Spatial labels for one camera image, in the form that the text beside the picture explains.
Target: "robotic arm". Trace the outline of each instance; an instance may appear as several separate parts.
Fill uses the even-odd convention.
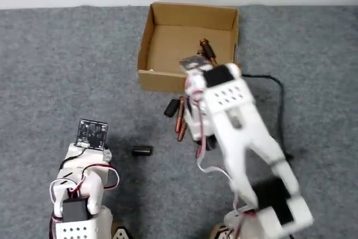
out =
[[[102,205],[103,193],[119,184],[117,170],[110,166],[112,154],[105,147],[108,124],[81,119],[75,143],[69,145],[57,178],[50,184],[54,211],[50,238],[112,239],[112,214]],[[109,171],[117,176],[107,185]],[[121,229],[116,238],[130,235]]]
[[[187,73],[185,121],[193,139],[215,136],[231,177],[230,187],[256,210],[261,238],[281,238],[309,226],[313,218],[297,179],[263,123],[239,68],[235,64],[213,67],[204,59],[182,62]],[[245,167],[248,149],[271,166],[274,179],[251,186]]]

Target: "small cylinder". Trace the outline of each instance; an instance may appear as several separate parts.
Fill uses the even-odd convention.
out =
[[[201,39],[200,46],[202,47],[202,50],[204,51],[205,56],[211,61],[211,64],[217,65],[216,56],[215,56],[215,53],[214,53],[212,47],[209,44],[209,41],[207,39]]]
[[[164,111],[164,115],[171,118],[174,116],[175,112],[177,112],[180,105],[180,101],[178,99],[172,99],[168,104],[167,108]]]
[[[150,156],[153,154],[152,146],[134,146],[132,149],[133,156]]]
[[[180,128],[180,132],[178,133],[178,141],[179,142],[183,140],[186,128],[187,128],[187,124],[183,119],[182,124],[181,124],[181,128]]]
[[[179,98],[179,101],[180,101],[179,111],[178,111],[178,115],[177,115],[177,121],[175,122],[175,132],[176,133],[179,133],[179,131],[180,131],[182,118],[184,116],[184,97],[181,96]]]

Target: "gray carpet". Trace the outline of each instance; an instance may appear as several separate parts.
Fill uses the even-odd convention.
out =
[[[231,210],[225,177],[198,171],[189,135],[177,142],[174,120],[163,115],[174,95],[137,83],[147,11],[0,11],[1,238],[47,237],[48,186],[81,117],[110,124],[122,181],[104,203],[135,238],[206,238]],[[356,238],[358,7],[245,6],[240,28],[245,71],[286,86],[286,140],[315,218],[296,238]],[[248,82],[277,137],[277,86]],[[134,159],[133,144],[153,145],[154,155]],[[219,150],[207,158],[221,163]],[[267,175],[254,155],[247,159],[252,182]]]

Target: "open cardboard box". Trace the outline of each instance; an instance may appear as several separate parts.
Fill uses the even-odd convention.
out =
[[[238,42],[238,11],[230,7],[161,3],[150,5],[138,54],[144,90],[183,93],[186,75],[180,61],[208,39],[218,64],[233,63]]]

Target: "black cylinder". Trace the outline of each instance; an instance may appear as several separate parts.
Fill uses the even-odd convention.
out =
[[[180,101],[178,99],[172,99],[164,111],[164,115],[171,118],[174,116],[179,108]]]
[[[150,156],[153,154],[152,146],[134,146],[132,149],[133,156]]]
[[[208,59],[216,58],[215,53],[208,42],[202,44],[202,49],[204,50],[205,56]]]

